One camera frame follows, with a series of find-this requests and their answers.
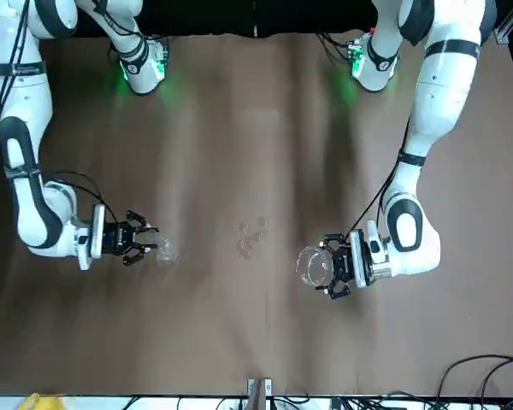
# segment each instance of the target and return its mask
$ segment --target yellow object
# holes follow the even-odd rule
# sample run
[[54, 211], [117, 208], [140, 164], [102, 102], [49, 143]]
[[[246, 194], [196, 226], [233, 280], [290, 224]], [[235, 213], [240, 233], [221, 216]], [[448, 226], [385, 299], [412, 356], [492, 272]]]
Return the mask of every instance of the yellow object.
[[31, 395], [17, 410], [66, 410], [59, 397], [40, 397], [38, 393]]

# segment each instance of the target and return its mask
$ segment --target brown table surface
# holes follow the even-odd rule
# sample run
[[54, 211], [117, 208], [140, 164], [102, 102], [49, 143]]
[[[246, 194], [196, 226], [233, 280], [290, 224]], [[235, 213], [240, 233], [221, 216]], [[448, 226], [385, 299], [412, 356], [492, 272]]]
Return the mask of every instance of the brown table surface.
[[[37, 257], [17, 239], [0, 168], [0, 393], [432, 394], [454, 360], [513, 354], [513, 65], [489, 41], [457, 129], [428, 157], [419, 197], [440, 267], [331, 302], [295, 260], [348, 228], [388, 174], [422, 48], [386, 90], [334, 69], [312, 36], [178, 38], [168, 81], [137, 97], [106, 39], [43, 44], [54, 118], [45, 170], [90, 174], [180, 247], [172, 269]], [[79, 194], [80, 217], [91, 198]], [[239, 225], [261, 228], [249, 259]], [[473, 395], [491, 361], [456, 371]], [[491, 395], [513, 395], [513, 367]]]

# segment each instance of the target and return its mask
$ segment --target clear glass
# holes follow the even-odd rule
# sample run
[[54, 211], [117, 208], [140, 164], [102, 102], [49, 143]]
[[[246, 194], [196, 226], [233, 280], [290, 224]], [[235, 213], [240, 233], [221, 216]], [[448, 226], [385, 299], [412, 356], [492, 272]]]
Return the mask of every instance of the clear glass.
[[298, 255], [297, 274], [312, 287], [330, 283], [333, 278], [331, 254], [318, 246], [307, 246]]
[[179, 257], [179, 249], [175, 243], [161, 231], [154, 234], [152, 242], [158, 246], [153, 250], [158, 265], [165, 268], [172, 267]]

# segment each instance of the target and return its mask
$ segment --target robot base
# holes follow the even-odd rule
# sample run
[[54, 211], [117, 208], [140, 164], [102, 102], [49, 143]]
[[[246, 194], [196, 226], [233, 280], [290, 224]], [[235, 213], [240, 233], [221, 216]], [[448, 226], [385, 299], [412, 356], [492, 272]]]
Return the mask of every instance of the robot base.
[[361, 86], [372, 92], [381, 91], [386, 87], [387, 82], [393, 76], [397, 59], [385, 71], [379, 71], [375, 64], [370, 60], [368, 44], [371, 34], [365, 33], [359, 40], [362, 55], [358, 61], [354, 61], [351, 76], [356, 79]]

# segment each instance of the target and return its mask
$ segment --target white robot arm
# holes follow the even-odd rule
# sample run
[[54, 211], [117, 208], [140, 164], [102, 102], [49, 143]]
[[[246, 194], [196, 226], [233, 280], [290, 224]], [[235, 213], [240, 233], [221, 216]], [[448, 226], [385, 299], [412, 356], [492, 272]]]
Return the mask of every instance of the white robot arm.
[[[111, 0], [108, 5], [118, 9], [116, 3]], [[133, 11], [140, 10], [140, 3], [135, 10], [129, 0], [126, 3], [124, 12], [132, 15], [124, 22], [132, 22], [133, 33], [112, 41], [123, 53], [122, 63], [136, 67], [127, 74], [131, 87], [147, 93], [164, 78], [163, 66], [162, 70], [156, 67], [166, 62], [167, 53], [158, 42], [142, 36], [134, 23]], [[0, 0], [0, 145], [14, 194], [17, 231], [34, 254], [75, 256], [81, 269], [88, 269], [92, 259], [106, 253], [124, 255], [124, 264], [130, 265], [156, 247], [137, 243], [136, 235], [156, 228], [131, 211], [123, 222], [106, 223], [102, 204], [94, 207], [92, 221], [82, 222], [74, 190], [54, 180], [44, 184], [38, 163], [40, 141], [52, 113], [38, 40], [67, 37], [76, 23], [74, 0]], [[132, 226], [132, 221], [139, 225]], [[127, 255], [133, 249], [138, 253]]]
[[332, 298], [350, 293], [347, 285], [337, 292], [338, 283], [353, 279], [357, 287], [366, 287], [379, 278], [428, 272], [439, 264], [439, 234], [418, 201], [416, 186], [432, 145], [462, 113], [481, 43], [496, 18], [493, 0], [374, 0], [374, 5], [376, 29], [360, 42], [363, 58], [355, 77], [361, 85], [370, 91], [386, 86], [403, 38], [417, 44], [427, 37], [425, 58], [403, 146], [380, 196], [389, 237], [380, 236], [374, 220], [367, 224], [367, 239], [361, 230], [347, 237], [326, 235], [320, 247], [333, 254], [333, 279], [318, 289]]

